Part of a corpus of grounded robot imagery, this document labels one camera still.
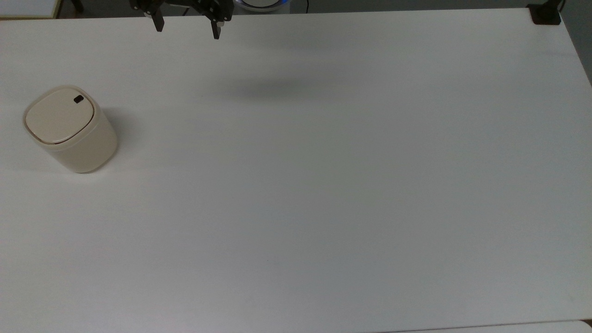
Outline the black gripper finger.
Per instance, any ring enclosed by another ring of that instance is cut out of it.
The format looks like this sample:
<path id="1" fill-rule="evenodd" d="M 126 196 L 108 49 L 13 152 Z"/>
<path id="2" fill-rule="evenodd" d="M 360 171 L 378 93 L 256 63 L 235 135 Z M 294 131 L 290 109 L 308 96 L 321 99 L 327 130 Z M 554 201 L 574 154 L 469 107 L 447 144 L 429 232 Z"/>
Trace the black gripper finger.
<path id="1" fill-rule="evenodd" d="M 147 6 L 146 15 L 152 19 L 156 31 L 162 32 L 164 27 L 164 17 L 161 13 L 160 6 Z"/>
<path id="2" fill-rule="evenodd" d="M 213 9 L 213 11 L 207 9 L 207 11 L 204 11 L 203 16 L 207 17 L 207 19 L 210 21 L 214 39 L 219 40 L 222 29 L 220 24 L 223 25 L 225 21 L 224 14 L 218 9 Z"/>

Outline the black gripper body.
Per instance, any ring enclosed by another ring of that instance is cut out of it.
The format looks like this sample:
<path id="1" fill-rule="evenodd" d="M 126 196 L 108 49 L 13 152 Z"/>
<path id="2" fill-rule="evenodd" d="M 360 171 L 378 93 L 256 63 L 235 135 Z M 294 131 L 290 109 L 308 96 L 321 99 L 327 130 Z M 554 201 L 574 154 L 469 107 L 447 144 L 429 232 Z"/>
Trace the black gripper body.
<path id="1" fill-rule="evenodd" d="M 131 8 L 157 18 L 162 17 L 160 7 L 163 4 L 193 8 L 200 15 L 216 22 L 230 21 L 234 13 L 232 0 L 130 0 L 129 4 Z"/>

